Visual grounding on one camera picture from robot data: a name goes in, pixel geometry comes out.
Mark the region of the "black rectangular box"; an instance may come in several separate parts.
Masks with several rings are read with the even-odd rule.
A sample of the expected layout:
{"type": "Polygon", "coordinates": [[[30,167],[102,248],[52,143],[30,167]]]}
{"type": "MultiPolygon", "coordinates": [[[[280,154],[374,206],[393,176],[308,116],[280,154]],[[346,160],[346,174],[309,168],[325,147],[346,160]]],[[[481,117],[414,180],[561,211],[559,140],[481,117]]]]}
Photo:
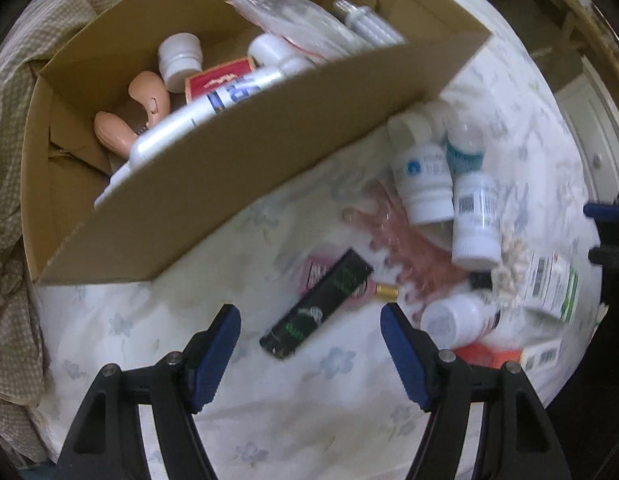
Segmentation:
{"type": "Polygon", "coordinates": [[[260,346],[279,360],[291,356],[367,282],[372,271],[372,266],[358,252],[349,248],[338,261],[327,267],[315,285],[260,338],[260,346]]]}

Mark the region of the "small white bottle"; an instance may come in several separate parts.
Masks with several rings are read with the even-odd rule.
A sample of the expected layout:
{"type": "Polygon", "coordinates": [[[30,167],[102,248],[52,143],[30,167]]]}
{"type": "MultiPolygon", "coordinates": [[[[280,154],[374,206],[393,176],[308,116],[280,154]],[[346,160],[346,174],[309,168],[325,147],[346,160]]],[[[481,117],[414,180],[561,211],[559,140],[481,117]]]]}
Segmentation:
{"type": "Polygon", "coordinates": [[[490,292],[476,290],[439,299],[428,305],[420,320],[420,330],[443,349],[469,346],[495,330],[500,307],[490,292]]]}

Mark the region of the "white green medicine box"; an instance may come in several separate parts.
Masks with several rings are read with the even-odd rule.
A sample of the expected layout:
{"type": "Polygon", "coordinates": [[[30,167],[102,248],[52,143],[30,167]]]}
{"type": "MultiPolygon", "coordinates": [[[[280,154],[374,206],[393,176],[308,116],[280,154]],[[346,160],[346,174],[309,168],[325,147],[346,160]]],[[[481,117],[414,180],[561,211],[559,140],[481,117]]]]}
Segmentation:
{"type": "Polygon", "coordinates": [[[581,280],[569,259],[559,252],[532,252],[522,288],[524,309],[571,323],[579,301],[581,280]]]}

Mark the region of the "white floral bed sheet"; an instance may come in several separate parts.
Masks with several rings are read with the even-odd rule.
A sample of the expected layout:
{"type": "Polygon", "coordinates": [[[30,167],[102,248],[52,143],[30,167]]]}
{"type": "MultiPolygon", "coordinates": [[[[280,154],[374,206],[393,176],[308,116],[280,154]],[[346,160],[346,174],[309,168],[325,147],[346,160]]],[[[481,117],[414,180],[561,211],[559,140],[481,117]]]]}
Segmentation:
{"type": "MultiPolygon", "coordinates": [[[[486,131],[485,168],[499,183],[506,243],[557,252],[575,266],[581,291],[574,320],[515,311],[488,344],[549,340],[526,371],[552,401],[581,362],[594,329],[601,277],[587,260],[597,243],[582,208],[584,168],[545,78],[507,20],[486,0],[455,0],[490,31],[486,46],[444,90],[468,122],[486,131]]],[[[213,403],[195,419],[224,479],[402,479],[427,416],[410,402],[380,332],[378,301],[338,310],[290,359],[259,338],[294,304],[312,252],[354,248],[393,271],[342,212],[361,205],[368,182],[390,175],[384,130],[331,156],[241,211],[150,283],[40,287],[50,364],[35,424],[58,456],[96,372],[110,362],[148,365],[181,349],[222,304],[243,326],[213,403]]]]}

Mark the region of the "white bottle barcode label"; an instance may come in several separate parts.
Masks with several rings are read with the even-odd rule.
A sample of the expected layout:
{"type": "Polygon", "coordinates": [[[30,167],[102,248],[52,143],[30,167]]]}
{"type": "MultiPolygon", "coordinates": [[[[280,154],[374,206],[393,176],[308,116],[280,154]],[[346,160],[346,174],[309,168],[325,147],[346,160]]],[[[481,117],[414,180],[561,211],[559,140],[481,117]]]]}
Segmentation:
{"type": "Polygon", "coordinates": [[[501,263],[499,192],[483,171],[462,174],[454,182],[451,261],[469,272],[489,272],[501,263]]]}

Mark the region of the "teal label bottle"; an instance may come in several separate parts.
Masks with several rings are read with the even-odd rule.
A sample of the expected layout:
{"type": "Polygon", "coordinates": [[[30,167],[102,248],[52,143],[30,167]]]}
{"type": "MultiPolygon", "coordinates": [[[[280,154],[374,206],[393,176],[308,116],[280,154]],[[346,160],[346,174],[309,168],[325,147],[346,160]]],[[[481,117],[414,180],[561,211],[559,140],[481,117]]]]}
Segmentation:
{"type": "Polygon", "coordinates": [[[454,122],[447,131],[446,159],[454,177],[481,171],[486,152],[483,130],[473,122],[454,122]]]}

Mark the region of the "white bottle blue logo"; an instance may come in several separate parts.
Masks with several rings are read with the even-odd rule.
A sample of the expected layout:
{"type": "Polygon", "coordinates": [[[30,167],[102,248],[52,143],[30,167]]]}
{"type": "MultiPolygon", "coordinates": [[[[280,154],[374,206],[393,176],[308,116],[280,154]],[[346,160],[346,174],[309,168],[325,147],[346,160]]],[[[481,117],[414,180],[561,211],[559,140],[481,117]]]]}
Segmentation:
{"type": "Polygon", "coordinates": [[[451,170],[428,117],[420,112],[394,115],[387,121],[387,134],[395,152],[395,188],[409,223],[453,220],[451,170]]]}

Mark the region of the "beige patterned blanket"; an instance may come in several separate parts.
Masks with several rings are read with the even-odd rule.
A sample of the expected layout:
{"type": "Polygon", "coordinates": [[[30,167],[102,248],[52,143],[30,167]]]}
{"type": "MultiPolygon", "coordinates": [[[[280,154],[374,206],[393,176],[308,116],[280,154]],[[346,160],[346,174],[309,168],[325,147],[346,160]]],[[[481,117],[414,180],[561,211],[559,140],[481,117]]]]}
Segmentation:
{"type": "Polygon", "coordinates": [[[26,117],[46,64],[120,0],[35,0],[0,48],[0,439],[19,460],[48,453],[29,418],[44,391],[44,347],[22,247],[21,162],[26,117]]]}

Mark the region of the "brown cardboard box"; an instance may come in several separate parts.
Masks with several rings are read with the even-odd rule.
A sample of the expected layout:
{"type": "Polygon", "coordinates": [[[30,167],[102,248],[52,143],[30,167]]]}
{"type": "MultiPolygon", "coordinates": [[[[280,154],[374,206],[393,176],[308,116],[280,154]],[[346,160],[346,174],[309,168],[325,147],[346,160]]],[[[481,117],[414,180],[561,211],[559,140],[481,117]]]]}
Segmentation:
{"type": "MultiPolygon", "coordinates": [[[[334,0],[311,0],[324,6],[334,0]]],[[[236,58],[256,28],[229,0],[123,0],[40,72],[26,122],[21,204],[29,273],[40,284],[155,278],[260,196],[390,114],[435,98],[488,39],[454,0],[351,0],[407,38],[320,66],[222,112],[115,191],[93,116],[118,110],[131,79],[176,32],[206,62],[236,58]]]]}

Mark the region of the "white blue-label tube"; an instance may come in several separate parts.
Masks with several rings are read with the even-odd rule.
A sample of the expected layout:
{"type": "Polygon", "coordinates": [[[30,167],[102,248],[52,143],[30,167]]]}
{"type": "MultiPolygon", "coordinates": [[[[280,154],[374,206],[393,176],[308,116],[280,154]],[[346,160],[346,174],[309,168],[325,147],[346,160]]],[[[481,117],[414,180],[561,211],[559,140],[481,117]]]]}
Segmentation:
{"type": "Polygon", "coordinates": [[[283,66],[264,66],[252,73],[239,76],[220,87],[210,90],[190,104],[180,107],[156,126],[151,127],[131,145],[127,162],[111,177],[110,183],[94,201],[98,208],[116,188],[127,180],[134,170],[146,165],[166,148],[187,136],[188,133],[209,122],[224,110],[250,99],[282,80],[295,77],[313,70],[316,65],[311,61],[298,60],[283,66]]]}

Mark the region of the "red small box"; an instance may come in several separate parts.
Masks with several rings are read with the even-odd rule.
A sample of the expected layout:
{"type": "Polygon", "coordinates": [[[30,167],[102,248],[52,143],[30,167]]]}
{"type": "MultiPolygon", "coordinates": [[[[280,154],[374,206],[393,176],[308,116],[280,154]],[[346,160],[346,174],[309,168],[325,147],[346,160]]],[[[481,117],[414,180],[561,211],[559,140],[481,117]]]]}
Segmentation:
{"type": "Polygon", "coordinates": [[[228,84],[236,78],[252,73],[256,63],[251,56],[237,58],[236,60],[216,65],[201,73],[194,74],[184,83],[184,95],[186,102],[190,104],[205,93],[228,84]]]}

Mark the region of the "silver blister tube pack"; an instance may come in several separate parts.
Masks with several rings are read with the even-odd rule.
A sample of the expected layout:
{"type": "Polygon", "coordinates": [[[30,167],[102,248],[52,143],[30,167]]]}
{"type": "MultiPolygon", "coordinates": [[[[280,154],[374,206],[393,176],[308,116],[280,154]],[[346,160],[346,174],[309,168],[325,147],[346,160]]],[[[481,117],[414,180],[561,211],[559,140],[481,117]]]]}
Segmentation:
{"type": "Polygon", "coordinates": [[[348,29],[373,47],[407,44],[407,39],[369,6],[356,6],[349,0],[335,0],[332,8],[348,29]]]}

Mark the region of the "white cap bottle in box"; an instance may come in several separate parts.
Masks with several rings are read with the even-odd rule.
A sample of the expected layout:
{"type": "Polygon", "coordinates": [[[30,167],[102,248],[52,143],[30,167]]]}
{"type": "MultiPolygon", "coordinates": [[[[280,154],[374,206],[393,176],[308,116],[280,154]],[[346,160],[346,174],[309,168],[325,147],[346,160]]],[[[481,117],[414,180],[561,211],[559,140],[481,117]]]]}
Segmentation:
{"type": "Polygon", "coordinates": [[[200,73],[202,65],[201,42],[190,32],[169,36],[158,47],[158,69],[169,92],[183,93],[186,80],[200,73]]]}

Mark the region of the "clear zip bag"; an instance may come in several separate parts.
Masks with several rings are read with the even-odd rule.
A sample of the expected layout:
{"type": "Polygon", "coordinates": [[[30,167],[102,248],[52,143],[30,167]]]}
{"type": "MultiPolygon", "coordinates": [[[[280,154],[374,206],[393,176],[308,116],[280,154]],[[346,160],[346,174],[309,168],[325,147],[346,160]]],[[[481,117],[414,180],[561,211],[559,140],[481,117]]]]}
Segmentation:
{"type": "Polygon", "coordinates": [[[311,0],[227,0],[242,18],[279,36],[314,62],[371,51],[372,45],[311,0]]]}

